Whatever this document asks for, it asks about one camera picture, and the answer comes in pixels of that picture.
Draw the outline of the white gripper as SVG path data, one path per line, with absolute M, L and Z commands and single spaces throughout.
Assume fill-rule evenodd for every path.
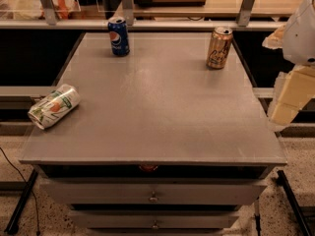
M 285 26 L 267 36 L 262 46 L 283 49 L 283 58 L 295 66 L 280 72 L 274 84 L 268 119 L 287 126 L 315 96 L 315 0 L 303 0 Z

